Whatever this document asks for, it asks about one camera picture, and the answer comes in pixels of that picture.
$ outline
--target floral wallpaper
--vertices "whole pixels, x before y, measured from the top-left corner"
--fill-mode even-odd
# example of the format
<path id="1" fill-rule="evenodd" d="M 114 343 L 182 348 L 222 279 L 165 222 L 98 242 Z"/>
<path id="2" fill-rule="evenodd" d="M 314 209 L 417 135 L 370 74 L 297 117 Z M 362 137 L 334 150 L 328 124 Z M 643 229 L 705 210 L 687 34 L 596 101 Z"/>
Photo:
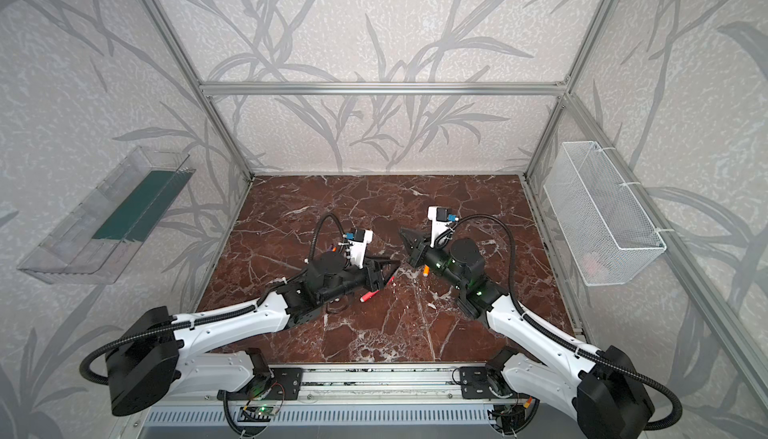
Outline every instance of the floral wallpaper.
<path id="1" fill-rule="evenodd" d="M 554 82 L 599 0 L 160 1 L 206 81 Z M 217 99 L 254 170 L 281 174 L 519 172 L 554 103 Z"/>
<path id="2" fill-rule="evenodd" d="M 763 351 L 766 2 L 620 0 L 575 87 Z M 584 139 L 566 114 L 532 175 L 566 266 L 540 188 L 558 145 Z M 768 418 L 663 256 L 622 286 L 586 288 L 572 266 L 568 274 L 591 338 L 631 351 L 685 405 L 679 426 L 649 437 L 768 437 Z"/>
<path id="3" fill-rule="evenodd" d="M 0 0 L 0 431 L 107 437 L 78 363 L 159 305 L 193 307 L 247 183 L 136 0 Z M 197 171 L 113 285 L 44 284 L 22 258 L 135 146 Z"/>

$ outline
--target marble surface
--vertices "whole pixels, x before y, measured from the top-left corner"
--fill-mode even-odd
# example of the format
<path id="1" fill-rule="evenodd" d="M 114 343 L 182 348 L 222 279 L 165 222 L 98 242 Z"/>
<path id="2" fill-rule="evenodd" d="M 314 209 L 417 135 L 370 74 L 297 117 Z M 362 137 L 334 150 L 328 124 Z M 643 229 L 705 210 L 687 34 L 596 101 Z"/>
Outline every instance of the marble surface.
<path id="1" fill-rule="evenodd" d="M 345 229 L 374 232 L 370 254 L 403 259 L 398 228 L 428 230 L 427 207 L 453 208 L 460 216 L 499 216 L 517 245 L 514 277 L 520 300 L 571 333 L 571 325 L 517 176 L 260 176 L 240 212 L 234 232 L 198 310 L 259 296 L 271 283 L 303 266 L 317 218 L 336 213 Z M 337 237 L 326 221 L 318 252 Z M 473 223 L 455 238 L 472 237 L 486 272 L 506 284 L 505 234 L 490 223 Z M 394 280 L 365 303 L 358 291 L 337 314 L 276 334 L 248 338 L 227 351 L 260 348 L 268 362 L 486 361 L 508 340 L 467 319 L 456 291 L 434 275 L 404 265 Z M 333 303 L 331 312 L 347 301 Z"/>

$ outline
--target mesh basket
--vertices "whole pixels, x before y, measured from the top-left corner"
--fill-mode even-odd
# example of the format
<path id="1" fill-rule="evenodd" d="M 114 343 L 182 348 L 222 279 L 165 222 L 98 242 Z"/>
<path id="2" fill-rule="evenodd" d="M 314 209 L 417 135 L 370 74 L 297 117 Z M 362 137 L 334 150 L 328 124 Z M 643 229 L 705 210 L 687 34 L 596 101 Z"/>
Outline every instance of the mesh basket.
<path id="1" fill-rule="evenodd" d="M 587 285 L 625 284 L 667 249 L 594 141 L 562 143 L 544 191 Z"/>

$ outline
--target gray floor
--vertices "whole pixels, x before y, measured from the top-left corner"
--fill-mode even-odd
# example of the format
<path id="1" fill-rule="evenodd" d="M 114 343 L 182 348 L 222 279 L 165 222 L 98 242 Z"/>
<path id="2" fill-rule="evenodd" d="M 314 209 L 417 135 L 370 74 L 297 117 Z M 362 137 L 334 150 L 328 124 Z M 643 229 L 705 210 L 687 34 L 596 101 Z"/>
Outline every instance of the gray floor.
<path id="1" fill-rule="evenodd" d="M 235 439 L 228 427 L 146 427 L 139 439 Z M 343 426 L 268 427 L 259 439 L 496 439 L 490 426 Z M 541 405 L 520 439 L 584 439 L 575 421 L 557 409 Z"/>

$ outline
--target wall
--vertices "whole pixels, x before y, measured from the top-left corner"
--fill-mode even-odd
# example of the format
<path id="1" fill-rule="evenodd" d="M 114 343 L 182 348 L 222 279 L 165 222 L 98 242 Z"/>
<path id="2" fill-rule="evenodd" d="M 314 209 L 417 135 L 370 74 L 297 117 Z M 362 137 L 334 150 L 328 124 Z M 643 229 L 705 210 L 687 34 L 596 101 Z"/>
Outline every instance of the wall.
<path id="1" fill-rule="evenodd" d="M 554 82 L 599 0 L 160 1 L 207 81 Z M 525 169 L 554 102 L 454 99 L 220 98 L 219 107 L 258 171 L 487 173 Z"/>
<path id="2" fill-rule="evenodd" d="M 620 0 L 575 88 L 763 351 L 766 2 Z M 591 338 L 625 350 L 685 405 L 675 429 L 649 437 L 768 437 L 768 419 L 663 256 L 627 285 L 582 283 L 540 187 L 559 143 L 583 139 L 564 115 L 532 182 Z"/>
<path id="3" fill-rule="evenodd" d="M 106 437 L 108 389 L 78 363 L 145 310 L 192 306 L 243 176 L 136 0 L 0 0 L 0 435 Z M 16 265 L 135 147 L 197 169 L 113 285 Z"/>

